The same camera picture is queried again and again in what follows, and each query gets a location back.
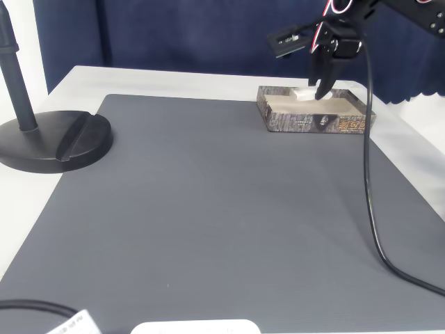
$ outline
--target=white wall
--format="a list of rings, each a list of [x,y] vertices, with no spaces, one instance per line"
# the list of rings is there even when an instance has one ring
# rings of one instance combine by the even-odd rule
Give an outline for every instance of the white wall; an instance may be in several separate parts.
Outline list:
[[[13,22],[17,52],[29,98],[34,109],[48,96],[35,25],[33,0],[3,0]],[[3,76],[0,76],[0,124],[15,118]]]

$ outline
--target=black round base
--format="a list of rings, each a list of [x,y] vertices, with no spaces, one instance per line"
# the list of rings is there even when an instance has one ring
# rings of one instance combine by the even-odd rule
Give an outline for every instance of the black round base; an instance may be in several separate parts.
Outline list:
[[[38,128],[22,132],[17,120],[0,125],[0,162],[31,173],[63,173],[100,160],[111,148],[110,122],[85,111],[35,115]]]

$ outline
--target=white label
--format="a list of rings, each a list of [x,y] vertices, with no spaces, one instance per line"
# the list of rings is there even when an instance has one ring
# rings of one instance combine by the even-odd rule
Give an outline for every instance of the white label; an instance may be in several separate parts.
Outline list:
[[[87,310],[82,310],[73,318],[67,320],[59,327],[47,334],[101,334],[96,323]]]

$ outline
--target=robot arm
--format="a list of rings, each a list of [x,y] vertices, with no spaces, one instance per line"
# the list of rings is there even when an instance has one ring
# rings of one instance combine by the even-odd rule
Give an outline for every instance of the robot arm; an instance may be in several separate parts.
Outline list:
[[[327,0],[323,16],[348,18],[357,26],[365,25],[383,3],[406,16],[427,32],[445,38],[445,0]],[[312,66],[309,85],[320,86],[315,98],[323,98],[334,85],[342,69],[360,51],[362,42],[354,29],[346,23],[322,22],[310,38],[300,32],[298,26],[268,36],[268,42],[276,57],[288,55],[310,47]]]

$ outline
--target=black pole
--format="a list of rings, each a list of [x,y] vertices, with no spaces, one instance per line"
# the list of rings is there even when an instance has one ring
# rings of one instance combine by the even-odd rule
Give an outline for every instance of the black pole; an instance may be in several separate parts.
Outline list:
[[[20,130],[27,132],[36,129],[37,122],[17,59],[16,52],[18,50],[19,46],[15,41],[8,10],[0,0],[0,68],[6,87],[8,87]]]

